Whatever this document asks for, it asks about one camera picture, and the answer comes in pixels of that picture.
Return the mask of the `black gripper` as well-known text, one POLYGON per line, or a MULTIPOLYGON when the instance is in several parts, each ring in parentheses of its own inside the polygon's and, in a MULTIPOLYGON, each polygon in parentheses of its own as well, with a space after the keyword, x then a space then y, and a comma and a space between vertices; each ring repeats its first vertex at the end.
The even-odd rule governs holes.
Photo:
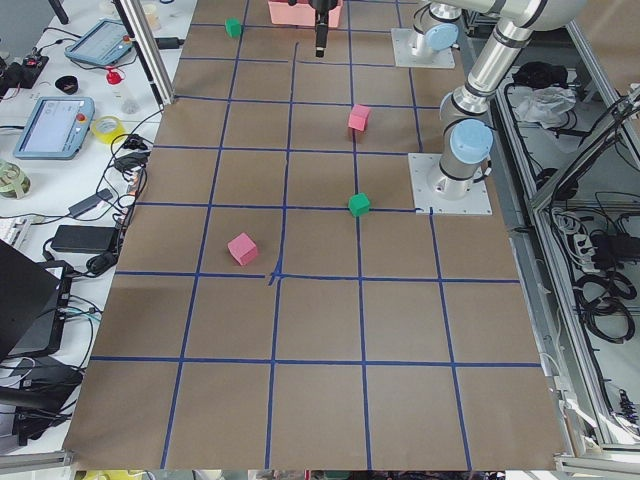
POLYGON ((335 0, 309 0, 315 10, 315 56, 323 58, 328 37, 328 13, 335 8, 335 0))

